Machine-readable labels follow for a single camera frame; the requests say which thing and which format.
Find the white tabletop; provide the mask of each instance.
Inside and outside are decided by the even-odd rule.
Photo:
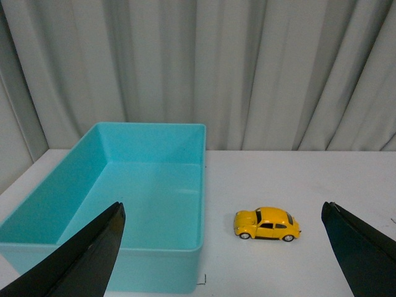
[[[0,195],[0,221],[67,152],[47,151]],[[177,296],[353,296],[321,221],[325,201],[335,201],[396,239],[396,153],[208,151],[206,164],[205,243],[198,279],[206,283]],[[285,243],[235,236],[235,212],[260,206],[290,212],[301,237]],[[0,288],[18,276],[0,256]]]

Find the white wall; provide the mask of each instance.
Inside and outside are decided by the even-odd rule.
[[[0,193],[33,164],[6,91],[0,81]]]

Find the toy car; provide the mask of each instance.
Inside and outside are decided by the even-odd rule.
[[[242,239],[282,239],[293,241],[299,238],[299,224],[288,212],[275,207],[259,207],[256,210],[237,212],[234,219],[235,235]]]

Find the plastic container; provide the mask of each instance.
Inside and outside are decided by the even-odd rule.
[[[204,168],[204,125],[96,124],[0,226],[0,252],[24,273],[119,201],[126,225],[108,290],[190,293]]]

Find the white curtain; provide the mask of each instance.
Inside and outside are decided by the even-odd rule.
[[[0,3],[0,194],[47,149]]]
[[[204,123],[207,148],[396,150],[388,0],[2,0],[50,148],[98,121]]]

